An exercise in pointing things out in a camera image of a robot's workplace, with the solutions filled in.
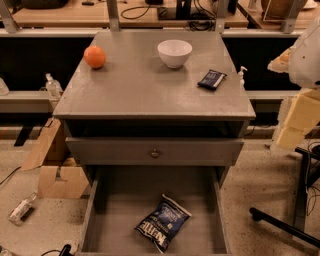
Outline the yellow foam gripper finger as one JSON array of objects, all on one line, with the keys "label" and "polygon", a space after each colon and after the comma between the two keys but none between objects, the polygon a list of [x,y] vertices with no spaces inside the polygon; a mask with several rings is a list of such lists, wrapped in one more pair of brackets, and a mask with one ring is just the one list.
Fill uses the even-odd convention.
[{"label": "yellow foam gripper finger", "polygon": [[274,145],[294,150],[320,122],[320,91],[301,89],[294,97],[284,100],[278,120]]},{"label": "yellow foam gripper finger", "polygon": [[268,64],[267,69],[276,73],[288,73],[290,53],[291,49],[286,49]]}]

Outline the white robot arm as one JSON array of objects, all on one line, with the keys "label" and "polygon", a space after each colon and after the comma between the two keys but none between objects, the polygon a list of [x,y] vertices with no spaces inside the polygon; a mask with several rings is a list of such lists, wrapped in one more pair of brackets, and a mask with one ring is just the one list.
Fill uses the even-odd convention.
[{"label": "white robot arm", "polygon": [[267,68],[287,73],[301,90],[282,102],[274,144],[294,150],[320,122],[320,18],[315,18],[294,44]]}]

